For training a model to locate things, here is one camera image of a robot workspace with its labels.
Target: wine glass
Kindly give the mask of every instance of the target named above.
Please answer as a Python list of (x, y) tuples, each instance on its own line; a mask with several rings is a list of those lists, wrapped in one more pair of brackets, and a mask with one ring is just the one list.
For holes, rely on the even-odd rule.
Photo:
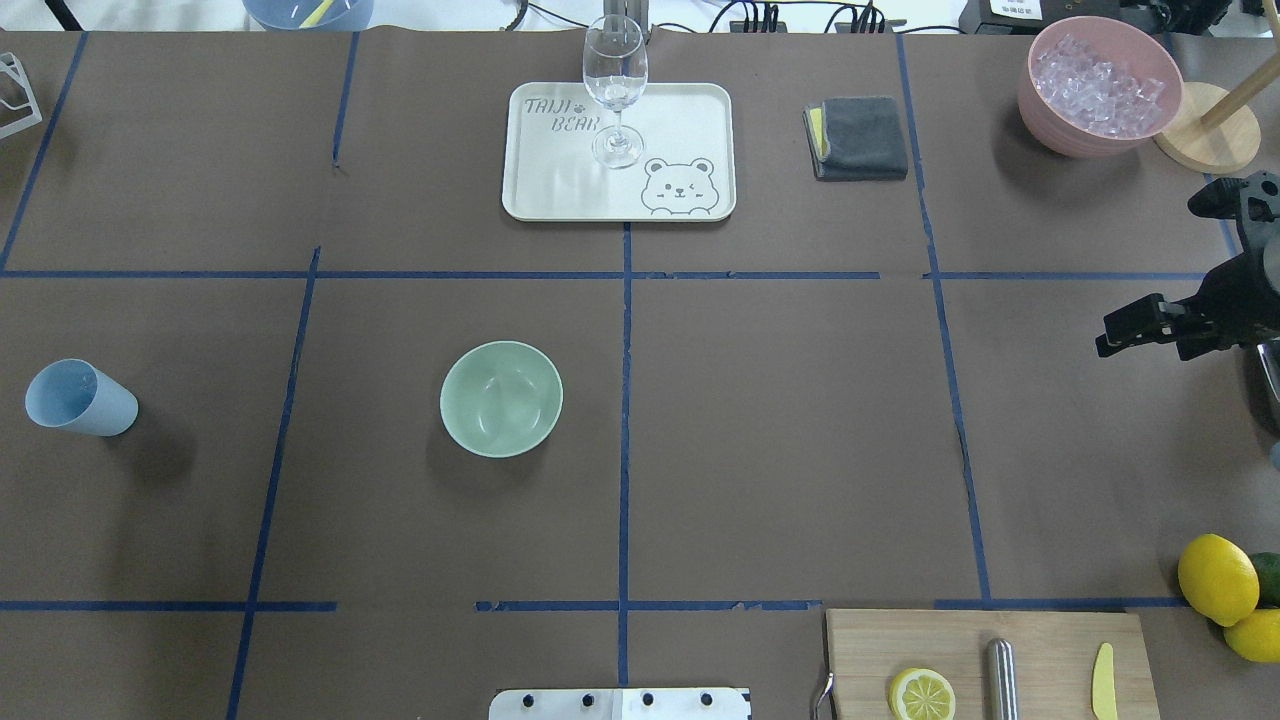
[(628, 168), (644, 155), (644, 138), (622, 124), (622, 110), (644, 94), (649, 82), (649, 56), (644, 32), (626, 15), (604, 15), (586, 28), (582, 82), (596, 102), (613, 110), (613, 127), (602, 129), (591, 152), (605, 168)]

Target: lemon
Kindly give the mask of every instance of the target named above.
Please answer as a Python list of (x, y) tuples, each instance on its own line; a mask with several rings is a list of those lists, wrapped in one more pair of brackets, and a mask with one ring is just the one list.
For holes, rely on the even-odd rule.
[(909, 667), (890, 684), (888, 706), (897, 720), (951, 720), (956, 714), (956, 693), (938, 673)]
[(1258, 606), (1258, 573), (1249, 556), (1215, 534), (1193, 539), (1183, 551), (1178, 584), (1197, 612), (1224, 628)]
[(1236, 655), (1254, 662), (1280, 662), (1280, 610), (1254, 610), (1222, 630)]

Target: blue tape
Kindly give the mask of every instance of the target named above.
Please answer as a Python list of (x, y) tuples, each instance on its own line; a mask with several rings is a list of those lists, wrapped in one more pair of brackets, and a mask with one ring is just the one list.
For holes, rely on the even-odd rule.
[(305, 270), (4, 270), (5, 278), (44, 279), (302, 279)]
[(477, 602), (476, 612), (616, 612), (614, 600), (503, 600)]
[(618, 687), (627, 687), (631, 592), (631, 223), (622, 223), (622, 457), (618, 469)]
[(425, 281), (620, 281), (611, 272), (534, 272), (534, 270), (323, 270), (321, 279), (425, 279)]
[(943, 281), (1202, 281), (1204, 273), (929, 273)]
[(275, 601), (253, 603), (255, 612), (337, 612), (337, 602)]
[(243, 612), (243, 602), (128, 601), (128, 600), (8, 600), (4, 612)]
[(36, 161), (31, 165), (31, 174), (27, 176), (27, 186), (22, 190), (22, 199), (18, 200), (18, 209), (13, 214), (13, 224), (9, 225), (9, 237), (5, 238), (4, 250), (0, 250), (0, 270), (4, 270), (9, 263), (9, 252), (13, 251), (13, 243), (18, 238), (22, 217), (27, 213), (31, 191), (36, 187), (36, 177), (40, 176), (40, 168), (45, 164), (45, 152), (49, 151), (49, 141), (52, 140), (54, 129), (58, 128), (58, 119), (63, 117), (63, 106), (67, 104), (67, 95), (72, 91), (72, 81), (76, 79), (76, 69), (79, 68), (81, 56), (84, 54), (84, 45), (88, 42), (88, 35), (87, 32), (81, 33), (79, 42), (76, 44), (76, 55), (72, 56), (72, 64), (67, 68), (67, 79), (63, 81), (63, 91), (58, 94), (58, 102), (54, 104), (54, 111), (49, 114), (49, 126), (45, 127), (45, 136), (40, 138), (40, 150), (36, 152)]
[(897, 42), (897, 67), (902, 78), (902, 101), (906, 106), (906, 127), (911, 138), (911, 158), (915, 164), (915, 191), (920, 199), (920, 220), (928, 238), (929, 277), (933, 283), (933, 302), (938, 313), (938, 329), (942, 334), (942, 356), (947, 368), (947, 386), (951, 392), (951, 415), (960, 439), (960, 455), (964, 466), (965, 493), (969, 498), (969, 529), (973, 536), (974, 562), (978, 569), (978, 587), (982, 597), (991, 597), (991, 580), (987, 577), (987, 553), (982, 539), (982, 521), (978, 515), (978, 493), (973, 484), (973, 464), (969, 457), (969, 438), (964, 428), (964, 409), (960, 405), (960, 382), (956, 378), (955, 357), (951, 352), (951, 328), (947, 325), (946, 300), (942, 296), (942, 279), (938, 268), (938, 249), (933, 238), (933, 223), (924, 202), (924, 163), (920, 158), (920, 140), (915, 126), (915, 109), (911, 104), (911, 79), (906, 69), (906, 46), (901, 35), (895, 35)]
[(347, 77), (342, 81), (342, 100), (338, 102), (338, 122), (333, 128), (333, 167), (338, 167), (338, 149), (342, 147), (342, 127), (347, 123), (347, 100), (351, 97), (351, 77), (356, 72), (356, 49), (360, 47), (360, 32), (351, 33), (351, 50), (347, 53)]
[(236, 674), (232, 675), (232, 694), (227, 701), (227, 720), (236, 720), (239, 712), (241, 689), (244, 687), (244, 664), (248, 660), (248, 642), (253, 637), (253, 612), (244, 614), (244, 623), (241, 625), (241, 643), (236, 652)]
[(253, 637), (253, 614), (257, 593), (262, 583), (262, 565), (266, 562), (266, 543), (271, 534), (271, 516), (275, 514), (275, 493), (280, 484), (280, 468), (284, 464), (284, 441), (289, 434), (289, 420), (293, 416), (293, 393), (298, 386), (298, 364), (302, 360), (302, 345), (307, 336), (307, 319), (311, 315), (311, 297), (315, 293), (316, 270), (320, 266), (320, 249), (311, 254), (311, 268), (307, 270), (307, 290), (302, 296), (302, 311), (298, 316), (298, 334), (293, 340), (293, 357), (289, 361), (289, 380), (284, 391), (284, 407), (280, 411), (280, 429), (275, 437), (275, 457), (271, 460), (271, 479), (266, 486), (266, 503), (262, 507), (262, 524), (257, 533), (257, 551), (253, 555), (253, 573), (248, 583), (248, 602), (244, 611), (244, 624), (241, 628), (239, 651), (236, 653), (236, 674), (232, 676), (230, 698), (227, 702), (227, 720), (234, 720), (239, 711), (239, 694), (244, 683), (244, 665), (248, 661), (250, 641)]
[(637, 281), (878, 281), (879, 273), (758, 273), (758, 272), (673, 272), (650, 270), (634, 273)]
[[(0, 600), (0, 612), (244, 612), (247, 602), (138, 600)], [(257, 612), (337, 612), (337, 602), (260, 602)]]
[(1119, 610), (1124, 607), (1188, 607), (1180, 597), (1023, 597), (938, 600), (934, 610)]
[(820, 600), (634, 600), (628, 607), (636, 612), (723, 612), (727, 610), (763, 610), (765, 612), (803, 612), (822, 607)]

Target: yellow knife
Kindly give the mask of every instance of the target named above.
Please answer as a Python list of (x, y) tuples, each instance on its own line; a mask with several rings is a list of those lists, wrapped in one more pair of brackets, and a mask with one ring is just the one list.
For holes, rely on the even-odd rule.
[(1116, 715), (1115, 651), (1102, 643), (1093, 662), (1093, 715), (1098, 720), (1119, 720)]
[(307, 19), (302, 20), (302, 24), (300, 24), (298, 27), (308, 28), (320, 24), (320, 18), (323, 18), (324, 14), (329, 12), (330, 5), (333, 5), (333, 0), (324, 0), (323, 3), (316, 5), (316, 9), (312, 10), (312, 13), (307, 15)]

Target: lemon slice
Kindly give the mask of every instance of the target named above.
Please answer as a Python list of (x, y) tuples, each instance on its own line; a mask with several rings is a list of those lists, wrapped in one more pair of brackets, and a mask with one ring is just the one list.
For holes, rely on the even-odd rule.
[(956, 693), (938, 673), (909, 667), (890, 684), (888, 706), (897, 720), (951, 720), (956, 715)]

